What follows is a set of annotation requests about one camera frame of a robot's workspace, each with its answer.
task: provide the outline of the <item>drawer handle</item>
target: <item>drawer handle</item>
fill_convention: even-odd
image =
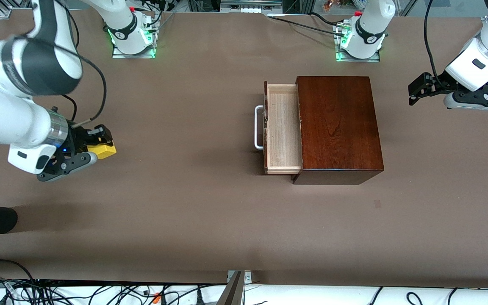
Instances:
[[[259,136],[258,133],[257,133],[257,110],[259,109],[264,109],[265,107],[262,106],[262,105],[259,105],[259,106],[256,106],[255,107],[255,112],[254,112],[254,118],[255,118],[255,122],[253,124],[254,126],[254,138],[253,138],[253,144],[255,145],[255,148],[256,149],[259,149],[259,150],[263,150],[263,146],[259,146],[259,144],[257,144],[257,137]]]

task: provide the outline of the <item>metal frame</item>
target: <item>metal frame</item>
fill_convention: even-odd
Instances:
[[[29,0],[0,0],[0,19],[8,19],[13,8],[24,8]]]
[[[412,8],[415,6],[415,3],[417,3],[418,0],[410,0],[408,5],[399,13],[399,16],[408,16],[409,12],[412,10]]]
[[[230,278],[229,283],[223,289],[223,293],[216,305],[241,305],[242,295],[244,294],[244,285],[246,284],[247,272],[244,271],[234,271],[232,275],[228,275]]]

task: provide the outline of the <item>light wooden drawer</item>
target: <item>light wooden drawer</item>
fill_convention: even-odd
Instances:
[[[263,153],[265,173],[298,174],[302,170],[297,85],[265,82]]]

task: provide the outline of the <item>drawer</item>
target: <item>drawer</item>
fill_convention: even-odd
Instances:
[[[297,85],[265,82],[263,153],[265,173],[298,174],[302,170]]]
[[[260,108],[262,147],[257,144]],[[368,77],[265,82],[265,102],[255,115],[255,147],[263,149],[266,174],[290,174],[300,185],[356,185],[383,172]]]

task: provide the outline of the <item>wood grain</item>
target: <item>wood grain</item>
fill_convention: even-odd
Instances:
[[[303,170],[383,170],[368,77],[297,77]]]
[[[296,174],[302,169],[297,86],[267,85],[267,174]]]

